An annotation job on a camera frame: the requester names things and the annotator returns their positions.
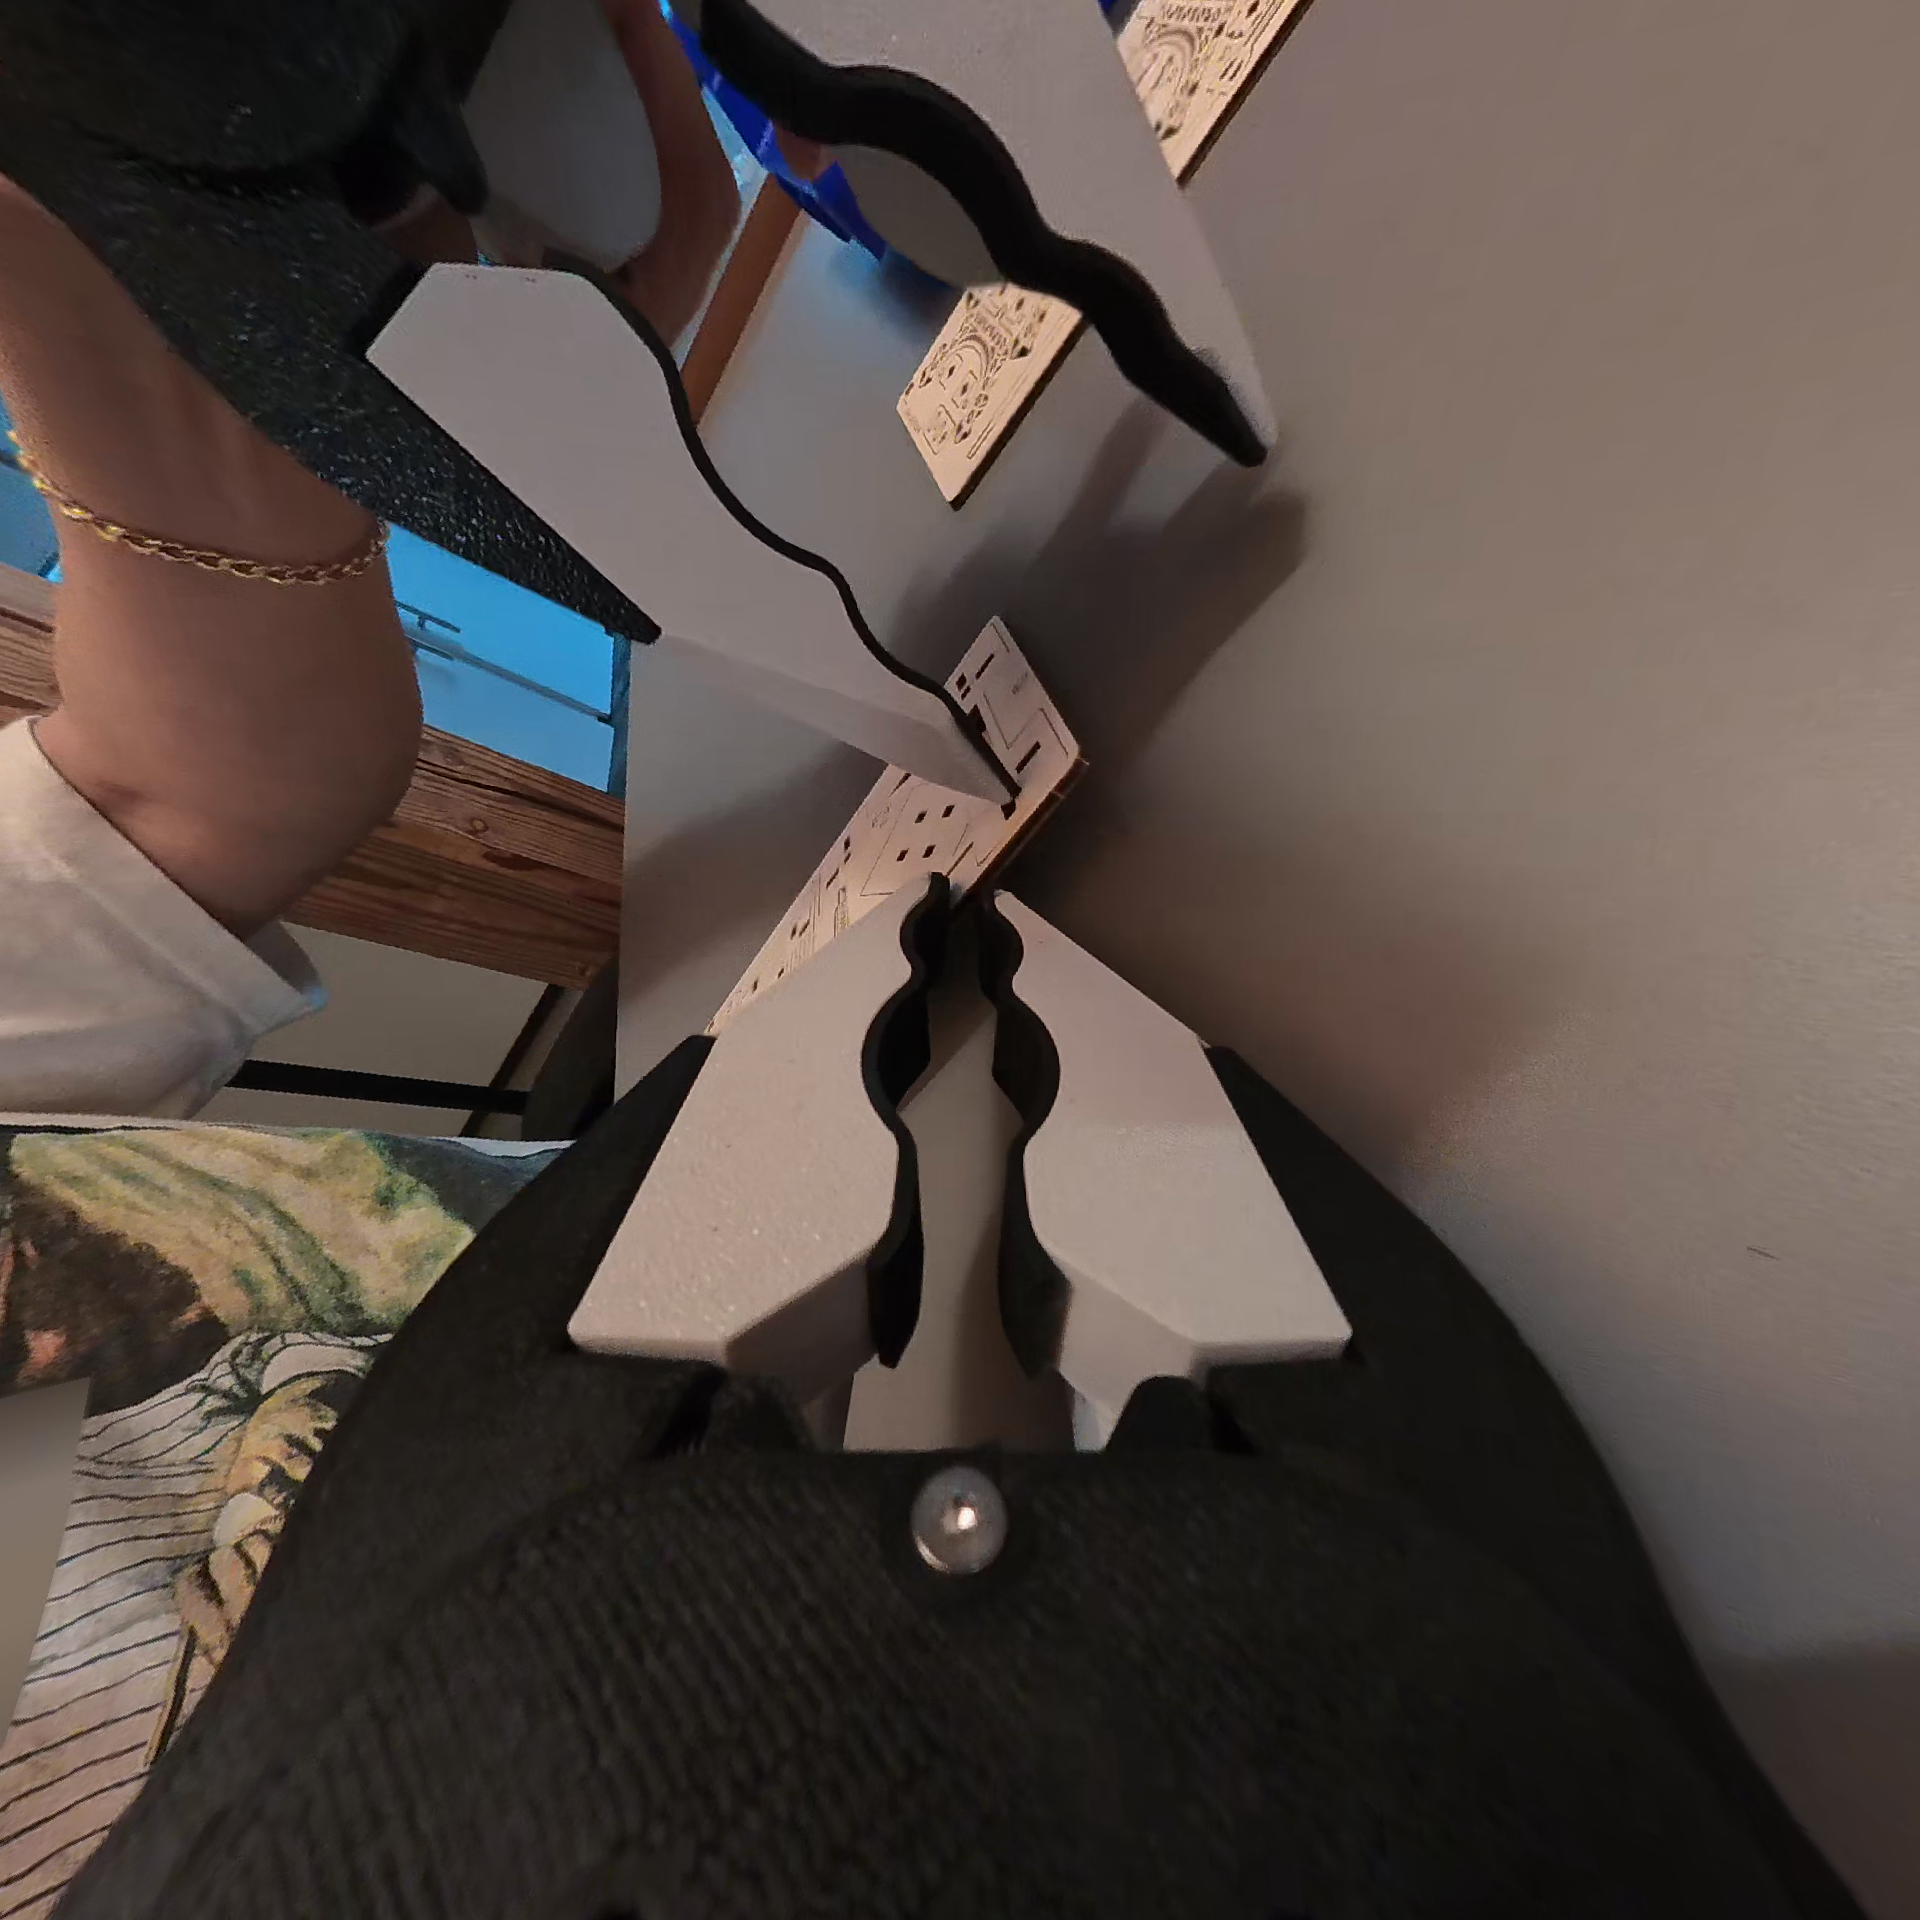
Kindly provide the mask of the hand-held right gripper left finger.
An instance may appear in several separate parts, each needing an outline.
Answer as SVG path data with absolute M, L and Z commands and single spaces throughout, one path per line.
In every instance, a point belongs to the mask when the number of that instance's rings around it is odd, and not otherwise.
M 687 1091 L 566 1325 L 620 1361 L 775 1381 L 841 1452 L 851 1381 L 896 1368 L 923 1296 L 918 1149 L 943 876 L 882 900 L 708 1036 Z

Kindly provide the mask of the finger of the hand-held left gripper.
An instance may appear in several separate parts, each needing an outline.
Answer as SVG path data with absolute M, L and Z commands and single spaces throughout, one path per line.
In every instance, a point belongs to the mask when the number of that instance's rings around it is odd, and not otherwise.
M 659 333 L 569 262 L 436 262 L 366 360 L 702 677 L 989 803 L 986 728 L 877 642 L 851 586 L 720 477 Z
M 1258 467 L 1278 420 L 1201 222 L 1091 1 L 705 1 L 718 74 L 928 276 L 1072 305 L 1140 393 Z

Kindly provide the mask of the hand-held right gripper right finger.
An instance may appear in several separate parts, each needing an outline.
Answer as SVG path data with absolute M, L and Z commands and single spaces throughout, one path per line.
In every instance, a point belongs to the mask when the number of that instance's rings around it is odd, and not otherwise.
M 1095 1452 L 1146 1380 L 1332 1361 L 1352 1324 L 1210 1047 L 1012 891 L 979 909 L 992 1076 L 1018 1114 L 1001 1330 Z

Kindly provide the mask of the wooden puzzle sheet square cutout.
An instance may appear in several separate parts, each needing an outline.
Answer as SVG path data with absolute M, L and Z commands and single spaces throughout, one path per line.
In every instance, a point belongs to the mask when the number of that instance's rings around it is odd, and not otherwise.
M 923 876 L 943 876 L 952 900 L 982 887 L 1083 773 L 1073 731 L 1001 618 L 982 626 L 946 687 L 982 723 L 1018 794 L 989 801 L 885 768 L 708 1020 L 708 1036 Z

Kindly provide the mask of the grey desk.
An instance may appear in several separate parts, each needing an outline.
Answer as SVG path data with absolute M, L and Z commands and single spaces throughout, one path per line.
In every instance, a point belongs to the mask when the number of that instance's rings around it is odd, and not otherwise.
M 716 465 L 1089 762 L 1014 891 L 1448 1239 L 1915 1915 L 1915 4 L 1307 4 L 1189 182 L 1279 420 L 1091 337 L 968 502 L 808 226 Z

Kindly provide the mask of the person's left hand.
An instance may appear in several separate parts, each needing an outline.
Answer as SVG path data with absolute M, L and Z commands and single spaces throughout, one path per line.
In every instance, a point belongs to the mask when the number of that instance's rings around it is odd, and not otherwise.
M 696 323 L 741 217 L 703 88 L 657 1 L 601 1 L 653 142 L 659 209 L 613 284 L 669 343 Z

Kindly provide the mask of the wooden puzzle sheet arch parts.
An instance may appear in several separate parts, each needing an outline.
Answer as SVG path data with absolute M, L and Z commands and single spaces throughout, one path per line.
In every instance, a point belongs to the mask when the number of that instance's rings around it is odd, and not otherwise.
M 1115 50 L 1169 173 L 1187 186 L 1245 106 L 1307 1 L 1108 4 Z M 1088 323 L 1066 299 L 965 290 L 896 411 L 952 510 L 976 491 Z

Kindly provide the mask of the blue plastic bin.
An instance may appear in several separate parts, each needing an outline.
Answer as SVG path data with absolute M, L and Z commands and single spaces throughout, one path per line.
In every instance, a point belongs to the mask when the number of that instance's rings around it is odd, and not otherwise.
M 857 204 L 845 169 L 828 160 L 817 171 L 804 173 L 779 144 L 779 130 L 768 113 L 708 59 L 686 4 L 662 1 L 659 11 L 681 43 L 727 150 L 736 158 L 749 155 L 766 180 L 778 182 L 785 197 L 835 239 L 853 243 L 875 262 L 883 262 L 889 246 Z

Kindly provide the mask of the thick wooden beam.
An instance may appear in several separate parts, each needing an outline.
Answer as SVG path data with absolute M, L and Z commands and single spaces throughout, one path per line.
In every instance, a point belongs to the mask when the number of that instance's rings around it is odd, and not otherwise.
M 3 717 L 229 932 L 275 919 L 583 988 L 612 957 L 620 811 L 421 723 L 382 564 L 242 582 L 99 549 L 3 568 Z

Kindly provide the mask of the black picture frame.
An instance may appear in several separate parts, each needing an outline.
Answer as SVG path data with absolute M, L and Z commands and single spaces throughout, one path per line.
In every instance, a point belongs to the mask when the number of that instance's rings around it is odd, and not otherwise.
M 387 1106 L 421 1106 L 482 1114 L 524 1114 L 530 1098 L 525 1089 L 510 1086 L 267 1060 L 243 1061 L 232 1074 L 228 1089 L 362 1099 Z

